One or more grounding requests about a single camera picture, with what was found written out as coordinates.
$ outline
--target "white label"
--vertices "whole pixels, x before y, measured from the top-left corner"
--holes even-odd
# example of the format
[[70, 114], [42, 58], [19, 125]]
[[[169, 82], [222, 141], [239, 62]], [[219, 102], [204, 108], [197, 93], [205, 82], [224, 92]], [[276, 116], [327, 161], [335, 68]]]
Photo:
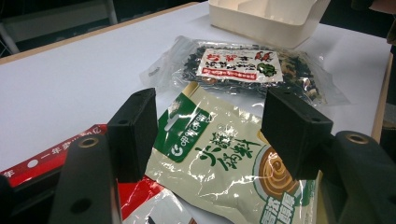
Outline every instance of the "white label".
[[197, 76], [243, 82], [282, 82], [275, 51], [254, 49], [207, 49]]

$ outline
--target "white background surface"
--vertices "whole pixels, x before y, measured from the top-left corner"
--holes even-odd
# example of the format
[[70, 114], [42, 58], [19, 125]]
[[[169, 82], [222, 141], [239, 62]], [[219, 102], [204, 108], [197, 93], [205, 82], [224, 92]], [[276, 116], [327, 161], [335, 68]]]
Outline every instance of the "white background surface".
[[[107, 123], [130, 94], [146, 88], [138, 75], [177, 36], [255, 43], [212, 27], [208, 13], [202, 3], [0, 65], [0, 171]], [[321, 109], [334, 121], [332, 132], [370, 135], [389, 56], [386, 40], [320, 24], [298, 49], [320, 59], [350, 101]], [[158, 94], [159, 116], [176, 96]]]

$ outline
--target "white seasoning packet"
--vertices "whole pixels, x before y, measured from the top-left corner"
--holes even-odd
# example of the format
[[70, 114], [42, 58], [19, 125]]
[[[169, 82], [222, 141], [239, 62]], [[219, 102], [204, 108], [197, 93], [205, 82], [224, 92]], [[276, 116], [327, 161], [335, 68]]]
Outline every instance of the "white seasoning packet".
[[261, 124], [192, 82], [159, 119], [146, 175], [233, 223], [315, 223], [317, 181], [292, 180]]

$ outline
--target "metal screw hole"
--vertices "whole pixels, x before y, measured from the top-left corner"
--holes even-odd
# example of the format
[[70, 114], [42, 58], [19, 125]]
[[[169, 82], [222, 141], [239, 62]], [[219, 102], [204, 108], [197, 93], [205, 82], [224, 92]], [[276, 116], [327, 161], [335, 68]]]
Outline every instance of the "metal screw hole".
[[128, 120], [126, 120], [126, 119], [122, 119], [119, 121], [119, 124], [126, 124], [126, 123], [128, 123]]
[[74, 214], [80, 214], [87, 211], [91, 207], [91, 200], [90, 199], [80, 199], [73, 203], [70, 207], [70, 211]]
[[348, 139], [353, 143], [362, 144], [362, 145], [369, 143], [369, 140], [366, 137], [354, 133], [347, 134], [346, 139]]
[[99, 140], [97, 138], [86, 138], [78, 143], [79, 147], [93, 147], [98, 144]]

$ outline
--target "plastic bag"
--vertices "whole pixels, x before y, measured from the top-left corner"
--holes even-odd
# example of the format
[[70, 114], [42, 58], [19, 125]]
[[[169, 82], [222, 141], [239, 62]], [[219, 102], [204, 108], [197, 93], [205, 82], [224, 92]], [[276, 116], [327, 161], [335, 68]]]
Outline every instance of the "plastic bag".
[[331, 75], [305, 52], [252, 44], [180, 36], [140, 77], [157, 91], [181, 91], [196, 81], [211, 93], [256, 97], [256, 103], [262, 102], [268, 87], [287, 88], [311, 105], [347, 103]]
[[192, 82], [159, 119], [146, 175], [233, 223], [315, 223], [317, 181], [292, 180], [261, 124]]
[[[106, 133], [106, 125], [94, 125], [83, 133], [51, 147], [0, 174], [8, 177], [12, 187], [35, 179], [64, 164], [72, 141], [92, 133]], [[172, 191], [148, 177], [137, 183], [118, 184], [122, 223], [195, 223], [190, 213]]]

